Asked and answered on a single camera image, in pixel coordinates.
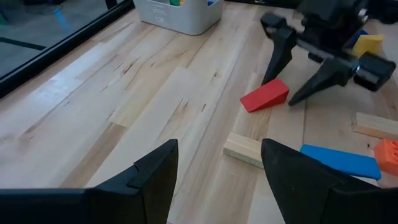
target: orange block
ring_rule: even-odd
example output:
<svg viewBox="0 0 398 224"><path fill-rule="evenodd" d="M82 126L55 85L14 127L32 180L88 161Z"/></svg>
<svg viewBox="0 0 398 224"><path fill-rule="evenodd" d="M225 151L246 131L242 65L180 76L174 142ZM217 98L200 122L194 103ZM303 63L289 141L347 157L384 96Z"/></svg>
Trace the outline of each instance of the orange block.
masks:
<svg viewBox="0 0 398 224"><path fill-rule="evenodd" d="M380 170L398 176L398 141L381 140L374 148L374 158Z"/></svg>
<svg viewBox="0 0 398 224"><path fill-rule="evenodd" d="M288 94L289 88L287 85L276 78L242 97L241 103L250 113L284 103Z"/></svg>

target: wood grain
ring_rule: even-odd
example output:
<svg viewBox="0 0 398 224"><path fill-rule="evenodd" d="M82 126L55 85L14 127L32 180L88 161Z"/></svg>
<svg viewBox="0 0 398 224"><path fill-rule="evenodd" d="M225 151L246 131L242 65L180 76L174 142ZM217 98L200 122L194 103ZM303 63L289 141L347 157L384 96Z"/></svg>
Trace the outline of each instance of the wood grain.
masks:
<svg viewBox="0 0 398 224"><path fill-rule="evenodd" d="M371 155L379 139L352 132L351 117L396 120L398 77L377 93L350 82L248 114L239 99L259 87L274 48L258 21L266 11L302 29L289 9L235 2L199 36L126 14L0 100L0 187L94 186L177 138L170 223L283 223L265 172L223 155L229 133ZM372 25L397 60L396 25ZM288 98L319 67L299 47L292 53L279 75ZM379 181L397 184L387 174Z"/></svg>
<svg viewBox="0 0 398 224"><path fill-rule="evenodd" d="M398 121L378 116L356 113L352 122L353 131L382 139L398 140Z"/></svg>
<svg viewBox="0 0 398 224"><path fill-rule="evenodd" d="M83 188L100 168L104 160L117 145L126 128L118 124L109 123L108 127L94 143L78 166L62 182L60 187Z"/></svg>

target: wooden block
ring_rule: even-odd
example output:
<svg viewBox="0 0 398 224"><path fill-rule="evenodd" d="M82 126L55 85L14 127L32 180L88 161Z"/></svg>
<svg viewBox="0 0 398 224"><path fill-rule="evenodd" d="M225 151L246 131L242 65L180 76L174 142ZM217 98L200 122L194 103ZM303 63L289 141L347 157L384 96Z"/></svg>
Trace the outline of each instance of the wooden block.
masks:
<svg viewBox="0 0 398 224"><path fill-rule="evenodd" d="M261 142L230 133L224 145L224 154L263 169Z"/></svg>
<svg viewBox="0 0 398 224"><path fill-rule="evenodd" d="M383 139L374 148L374 157L380 170L398 176L398 142Z"/></svg>
<svg viewBox="0 0 398 224"><path fill-rule="evenodd" d="M288 94L289 88L287 85L276 78L242 97L241 103L250 113L284 103Z"/></svg>
<svg viewBox="0 0 398 224"><path fill-rule="evenodd" d="M398 121L356 113L352 122L354 132L383 139L398 140Z"/></svg>

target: red wooden block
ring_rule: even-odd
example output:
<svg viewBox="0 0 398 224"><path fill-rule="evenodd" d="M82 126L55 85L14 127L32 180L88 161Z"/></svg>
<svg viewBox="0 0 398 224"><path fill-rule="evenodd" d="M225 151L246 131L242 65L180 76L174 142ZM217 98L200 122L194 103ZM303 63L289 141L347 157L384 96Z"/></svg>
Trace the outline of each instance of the red wooden block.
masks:
<svg viewBox="0 0 398 224"><path fill-rule="evenodd" d="M287 85L276 78L242 97L241 103L250 113L284 103L288 94L289 88Z"/></svg>

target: plastic container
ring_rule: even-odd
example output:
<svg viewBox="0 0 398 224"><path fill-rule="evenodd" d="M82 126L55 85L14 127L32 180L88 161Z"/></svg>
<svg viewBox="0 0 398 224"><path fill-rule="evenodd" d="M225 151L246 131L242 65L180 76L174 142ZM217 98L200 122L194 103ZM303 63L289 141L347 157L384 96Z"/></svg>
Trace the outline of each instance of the plastic container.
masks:
<svg viewBox="0 0 398 224"><path fill-rule="evenodd" d="M224 0L208 6L207 0L185 0L172 6L169 0L134 0L141 21L189 35L204 33L221 19Z"/></svg>

